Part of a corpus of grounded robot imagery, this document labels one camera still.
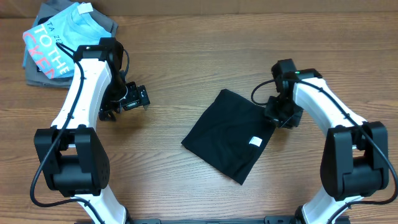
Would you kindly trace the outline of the folded light blue t-shirt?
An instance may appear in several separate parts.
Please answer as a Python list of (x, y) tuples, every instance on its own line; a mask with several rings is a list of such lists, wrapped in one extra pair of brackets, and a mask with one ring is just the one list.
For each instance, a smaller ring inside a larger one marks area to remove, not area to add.
[(75, 63), (57, 44), (74, 52), (81, 45), (96, 45), (102, 37), (113, 37), (115, 28), (114, 21), (90, 3), (74, 2), (25, 31), (22, 38), (31, 59), (47, 78), (69, 78)]

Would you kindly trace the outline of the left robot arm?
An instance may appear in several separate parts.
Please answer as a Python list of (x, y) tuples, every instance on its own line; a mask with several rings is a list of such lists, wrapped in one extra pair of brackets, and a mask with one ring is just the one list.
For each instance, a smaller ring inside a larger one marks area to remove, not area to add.
[(72, 84), (58, 116), (47, 129), (36, 130), (34, 146), (40, 165), (29, 196), (38, 207), (79, 203), (92, 223), (132, 223), (109, 186), (110, 163), (96, 133), (98, 121), (115, 121), (116, 114), (147, 108), (145, 86), (127, 82), (122, 69), (128, 53), (114, 37), (72, 50), (63, 44), (75, 66)]

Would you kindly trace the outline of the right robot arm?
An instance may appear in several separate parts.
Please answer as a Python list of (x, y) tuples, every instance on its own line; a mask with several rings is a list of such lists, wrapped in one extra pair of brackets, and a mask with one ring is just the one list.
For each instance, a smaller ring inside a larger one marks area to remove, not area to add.
[(278, 96), (270, 97), (265, 117), (278, 128), (299, 125), (307, 112), (326, 137), (320, 165), (322, 186), (293, 216), (267, 217), (267, 222), (349, 223), (342, 213), (389, 183), (386, 127), (350, 110), (314, 68), (298, 70), (293, 60), (271, 68)]

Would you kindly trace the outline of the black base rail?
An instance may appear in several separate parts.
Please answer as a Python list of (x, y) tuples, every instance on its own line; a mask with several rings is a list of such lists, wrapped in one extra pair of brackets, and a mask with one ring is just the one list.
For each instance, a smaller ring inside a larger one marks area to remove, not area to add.
[(133, 224), (289, 224), (293, 216), (268, 216), (265, 218), (237, 218), (220, 220), (133, 220)]

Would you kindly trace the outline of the black t-shirt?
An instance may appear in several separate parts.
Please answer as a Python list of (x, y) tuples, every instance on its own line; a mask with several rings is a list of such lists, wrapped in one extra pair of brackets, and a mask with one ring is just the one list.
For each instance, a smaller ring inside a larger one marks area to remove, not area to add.
[(182, 145), (242, 185), (275, 131), (263, 111), (244, 97), (221, 90)]

